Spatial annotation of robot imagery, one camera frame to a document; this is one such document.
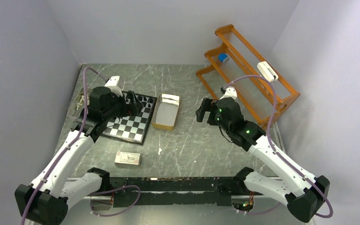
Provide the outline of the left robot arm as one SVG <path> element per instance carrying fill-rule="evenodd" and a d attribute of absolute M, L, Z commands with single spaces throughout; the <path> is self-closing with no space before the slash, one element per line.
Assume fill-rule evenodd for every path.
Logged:
<path fill-rule="evenodd" d="M 82 178 L 66 181 L 81 157 L 116 118 L 138 115 L 143 104 L 132 90 L 123 95 L 117 86 L 99 86 L 90 94 L 84 89 L 84 108 L 71 131 L 46 168 L 28 185 L 19 185 L 15 199 L 22 216 L 21 224 L 36 222 L 59 225 L 69 209 L 88 195 L 114 192 L 110 174 L 98 168 L 89 169 Z"/>

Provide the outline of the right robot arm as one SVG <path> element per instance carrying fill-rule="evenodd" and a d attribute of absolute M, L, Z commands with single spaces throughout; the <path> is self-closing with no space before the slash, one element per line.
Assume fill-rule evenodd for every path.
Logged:
<path fill-rule="evenodd" d="M 227 141 L 263 161 L 281 179 L 265 177 L 246 167 L 235 176 L 234 188 L 239 194 L 252 191 L 268 196 L 304 223 L 318 214 L 330 187 L 325 176 L 315 176 L 289 158 L 259 125 L 244 119 L 233 98 L 204 98 L 195 112 L 197 122 L 202 122 L 206 112 L 210 114 L 209 125 L 218 126 Z"/>

